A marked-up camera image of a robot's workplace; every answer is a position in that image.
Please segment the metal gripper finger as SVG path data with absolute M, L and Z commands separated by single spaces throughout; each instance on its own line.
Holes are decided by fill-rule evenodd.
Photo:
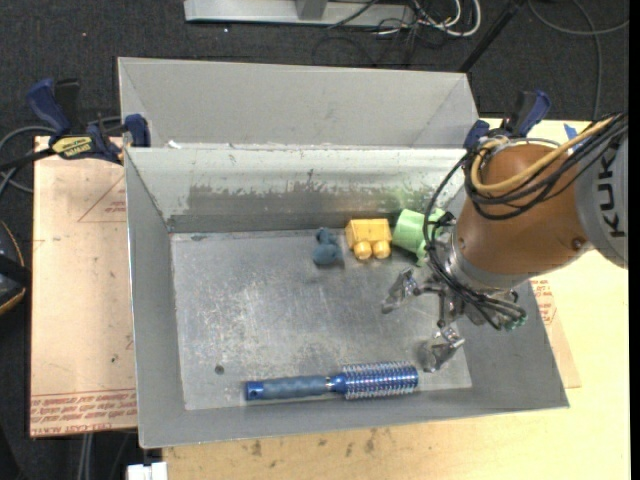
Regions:
M 464 344 L 465 338 L 452 327 L 438 329 L 418 346 L 418 361 L 422 370 L 427 373 L 440 370 Z
M 414 269 L 406 268 L 398 274 L 389 288 L 387 296 L 381 304 L 381 312 L 389 314 L 399 309 L 409 299 L 422 294 L 423 289 L 414 277 Z

